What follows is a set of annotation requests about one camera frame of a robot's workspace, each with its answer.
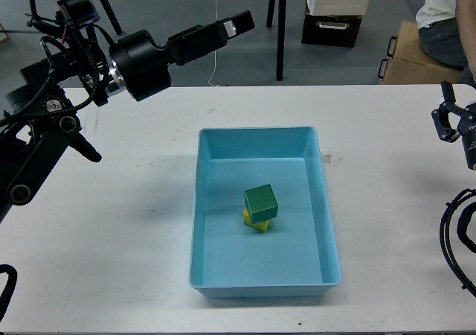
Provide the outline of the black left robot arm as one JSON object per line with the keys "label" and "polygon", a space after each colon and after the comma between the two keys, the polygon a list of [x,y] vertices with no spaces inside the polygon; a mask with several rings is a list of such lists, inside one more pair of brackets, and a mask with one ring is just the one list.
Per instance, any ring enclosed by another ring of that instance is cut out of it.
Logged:
{"label": "black left robot arm", "polygon": [[109,40],[108,51],[97,41],[99,16],[90,0],[59,0],[54,19],[40,16],[29,0],[29,25],[41,33],[45,58],[22,69],[24,86],[7,96],[11,112],[1,117],[1,214],[26,205],[36,195],[68,148],[92,162],[100,154],[81,134],[79,110],[102,106],[119,92],[137,101],[172,84],[168,68],[182,66],[222,47],[253,29],[249,11],[196,25],[155,43],[141,30]]}

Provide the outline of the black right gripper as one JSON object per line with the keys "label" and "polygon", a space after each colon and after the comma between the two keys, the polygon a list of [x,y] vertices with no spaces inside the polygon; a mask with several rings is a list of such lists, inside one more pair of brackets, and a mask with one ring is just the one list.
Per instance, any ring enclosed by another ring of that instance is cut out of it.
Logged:
{"label": "black right gripper", "polygon": [[[453,85],[444,80],[441,84],[443,99],[437,109],[431,112],[438,137],[442,141],[455,142],[462,136],[466,164],[470,170],[475,170],[475,102],[466,107],[456,105]],[[457,130],[451,126],[449,115],[460,116]]]}

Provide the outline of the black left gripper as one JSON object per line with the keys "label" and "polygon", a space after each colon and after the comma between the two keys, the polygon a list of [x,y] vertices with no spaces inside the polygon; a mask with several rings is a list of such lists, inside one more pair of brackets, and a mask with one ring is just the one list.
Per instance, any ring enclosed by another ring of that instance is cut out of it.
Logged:
{"label": "black left gripper", "polygon": [[141,30],[110,47],[108,94],[126,90],[142,101],[172,85],[169,65],[183,66],[224,47],[228,39],[255,28],[249,10],[225,18],[221,24],[196,25],[157,45],[150,33]]}

